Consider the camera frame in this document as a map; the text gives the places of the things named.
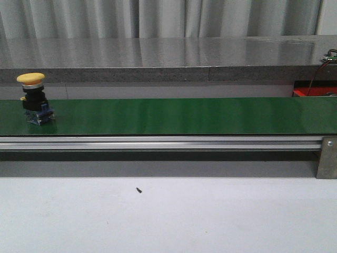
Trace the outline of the yellow mushroom push button switch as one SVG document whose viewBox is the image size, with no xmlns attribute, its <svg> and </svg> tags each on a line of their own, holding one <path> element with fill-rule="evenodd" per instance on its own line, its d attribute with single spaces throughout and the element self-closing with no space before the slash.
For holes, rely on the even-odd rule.
<svg viewBox="0 0 337 253">
<path fill-rule="evenodd" d="M 42 125 L 55 119 L 54 110 L 50 107 L 45 96 L 43 73 L 25 73 L 17 77 L 17 81 L 22 84 L 25 96 L 21 98 L 25 109 L 26 120 L 29 123 Z"/>
</svg>

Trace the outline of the green circuit board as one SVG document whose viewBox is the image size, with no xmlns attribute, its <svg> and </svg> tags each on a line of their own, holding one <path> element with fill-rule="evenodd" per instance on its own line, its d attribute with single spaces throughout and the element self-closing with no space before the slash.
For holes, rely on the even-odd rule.
<svg viewBox="0 0 337 253">
<path fill-rule="evenodd" d="M 322 63 L 336 63 L 337 62 L 337 50 L 330 49 L 328 52 L 322 57 Z"/>
</svg>

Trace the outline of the white pleated curtain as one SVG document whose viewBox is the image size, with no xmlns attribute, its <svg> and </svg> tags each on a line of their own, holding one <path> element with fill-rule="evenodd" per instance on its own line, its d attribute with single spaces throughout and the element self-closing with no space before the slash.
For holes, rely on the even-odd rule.
<svg viewBox="0 0 337 253">
<path fill-rule="evenodd" d="M 313 35 L 320 1 L 1 1 L 1 38 Z"/>
</svg>

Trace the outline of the red plastic bin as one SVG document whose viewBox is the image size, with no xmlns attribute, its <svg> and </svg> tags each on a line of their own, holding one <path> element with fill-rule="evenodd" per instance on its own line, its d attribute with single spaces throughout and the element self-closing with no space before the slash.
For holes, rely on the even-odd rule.
<svg viewBox="0 0 337 253">
<path fill-rule="evenodd" d="M 296 81 L 293 96 L 336 96 L 336 81 Z"/>
</svg>

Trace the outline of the grey stone counter slab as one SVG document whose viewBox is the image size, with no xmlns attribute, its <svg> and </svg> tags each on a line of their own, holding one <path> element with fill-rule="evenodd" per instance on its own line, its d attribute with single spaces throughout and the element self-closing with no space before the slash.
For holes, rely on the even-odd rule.
<svg viewBox="0 0 337 253">
<path fill-rule="evenodd" d="M 48 82 L 335 80 L 319 70 L 334 35 L 1 40 L 1 82 L 41 72 Z"/>
</svg>

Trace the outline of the aluminium conveyor side rail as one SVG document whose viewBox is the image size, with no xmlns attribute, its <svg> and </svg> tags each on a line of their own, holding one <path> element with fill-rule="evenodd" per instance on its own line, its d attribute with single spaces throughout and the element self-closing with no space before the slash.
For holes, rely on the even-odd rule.
<svg viewBox="0 0 337 253">
<path fill-rule="evenodd" d="M 1 137 L 1 150 L 292 150 L 320 149 L 315 135 L 134 136 L 134 137 Z"/>
</svg>

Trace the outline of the green conveyor belt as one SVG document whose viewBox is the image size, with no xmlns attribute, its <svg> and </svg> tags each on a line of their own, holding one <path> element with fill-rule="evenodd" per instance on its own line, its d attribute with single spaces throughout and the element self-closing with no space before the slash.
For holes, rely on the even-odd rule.
<svg viewBox="0 0 337 253">
<path fill-rule="evenodd" d="M 55 120 L 28 123 L 1 101 L 1 135 L 336 134 L 336 98 L 52 100 Z"/>
</svg>

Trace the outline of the steel conveyor mounting bracket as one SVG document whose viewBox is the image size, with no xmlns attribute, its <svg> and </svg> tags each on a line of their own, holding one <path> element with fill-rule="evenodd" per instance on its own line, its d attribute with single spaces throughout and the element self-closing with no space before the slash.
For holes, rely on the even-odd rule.
<svg viewBox="0 0 337 253">
<path fill-rule="evenodd" d="M 317 179 L 336 179 L 336 137 L 324 137 L 321 146 Z"/>
</svg>

